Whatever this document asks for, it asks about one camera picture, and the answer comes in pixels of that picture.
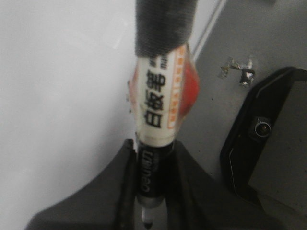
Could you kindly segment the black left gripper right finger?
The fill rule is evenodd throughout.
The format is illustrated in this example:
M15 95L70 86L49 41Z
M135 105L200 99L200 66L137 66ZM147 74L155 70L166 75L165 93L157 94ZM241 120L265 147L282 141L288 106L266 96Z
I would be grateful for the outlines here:
M166 207L169 230L305 230L307 219L277 203L268 211L218 184L175 142L169 156Z

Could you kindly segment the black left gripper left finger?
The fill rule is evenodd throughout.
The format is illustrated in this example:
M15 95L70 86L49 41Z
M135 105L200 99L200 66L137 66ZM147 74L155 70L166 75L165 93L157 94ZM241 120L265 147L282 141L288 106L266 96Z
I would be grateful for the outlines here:
M127 139L114 159L81 190L35 214L28 230L132 230L136 153Z

